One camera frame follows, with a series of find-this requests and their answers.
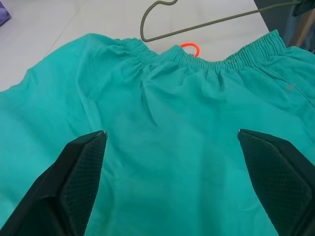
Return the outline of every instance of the teal shorts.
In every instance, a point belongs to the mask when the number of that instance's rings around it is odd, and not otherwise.
[[[0,226],[64,145],[108,132],[88,236],[276,236],[239,129],[315,164],[315,55],[276,31],[224,61],[87,34],[0,93]]]

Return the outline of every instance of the purple object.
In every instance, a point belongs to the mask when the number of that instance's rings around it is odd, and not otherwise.
[[[10,14],[8,13],[8,11],[5,9],[5,7],[2,5],[2,3],[0,2],[0,26],[6,22],[7,20],[9,20],[11,18]]]

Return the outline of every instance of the white surface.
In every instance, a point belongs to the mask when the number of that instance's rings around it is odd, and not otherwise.
[[[48,53],[86,33],[140,38],[140,21],[155,0],[1,0],[12,19],[0,27],[0,90],[19,83]],[[145,36],[158,36],[257,9],[253,0],[179,0],[157,6],[147,17]],[[268,32],[260,14],[148,43],[161,53],[193,41],[200,57],[222,60]]]

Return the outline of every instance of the elastic waistband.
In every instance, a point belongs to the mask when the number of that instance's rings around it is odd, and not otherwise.
[[[180,66],[193,70],[221,70],[240,69],[244,66],[254,66],[266,60],[268,57],[283,54],[286,49],[284,42],[277,30],[268,33],[253,43],[243,47],[237,53],[222,61],[210,62],[201,58],[195,58],[187,54],[180,46],[173,46],[162,54],[151,51],[139,39],[124,39],[122,44],[128,51],[141,60],[143,63],[156,63],[163,61],[173,61]]]

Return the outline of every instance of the metal wire hanger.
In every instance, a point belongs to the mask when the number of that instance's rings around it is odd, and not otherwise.
[[[171,5],[174,5],[175,3],[177,3],[177,1],[178,1],[178,0],[173,0],[173,1],[171,1],[171,2],[167,2],[167,1],[156,1],[155,3],[153,3],[153,4],[145,11],[145,13],[144,13],[144,15],[143,15],[143,17],[142,17],[142,20],[141,20],[141,24],[140,24],[140,36],[141,36],[142,41],[144,41],[144,42],[152,42],[152,41],[154,41],[154,40],[166,38],[166,37],[173,36],[173,35],[176,35],[176,34],[179,34],[179,33],[187,32],[187,31],[190,31],[190,30],[195,30],[195,29],[198,29],[198,28],[201,28],[201,27],[213,25],[213,24],[220,23],[220,22],[223,22],[223,21],[232,20],[232,19],[239,18],[239,17],[242,17],[242,16],[248,16],[248,15],[251,15],[251,14],[258,13],[258,12],[268,11],[268,10],[273,9],[273,8],[276,8],[276,7],[298,5],[298,4],[300,4],[300,3],[303,2],[302,0],[300,0],[300,1],[295,1],[295,2],[283,2],[283,3],[278,3],[278,4],[274,4],[274,5],[271,5],[271,6],[268,6],[268,7],[264,7],[264,8],[258,9],[258,10],[249,11],[249,12],[241,13],[241,14],[238,14],[238,15],[225,17],[225,18],[222,18],[222,19],[218,19],[218,20],[215,20],[215,21],[210,21],[210,22],[203,23],[203,24],[200,24],[200,25],[197,25],[197,26],[193,26],[193,27],[188,27],[188,28],[186,28],[186,29],[181,29],[181,30],[178,30],[178,31],[175,31],[175,32],[172,32],[172,33],[167,33],[167,34],[164,34],[164,35],[161,35],[161,36],[157,36],[157,37],[153,37],[153,38],[145,38],[145,37],[144,37],[144,34],[143,34],[143,27],[144,27],[144,22],[145,22],[145,20],[146,20],[146,18],[147,18],[147,16],[148,16],[148,14],[150,13],[150,11],[151,11],[155,6],[157,6],[157,5],[159,5],[159,4],[171,6]]]

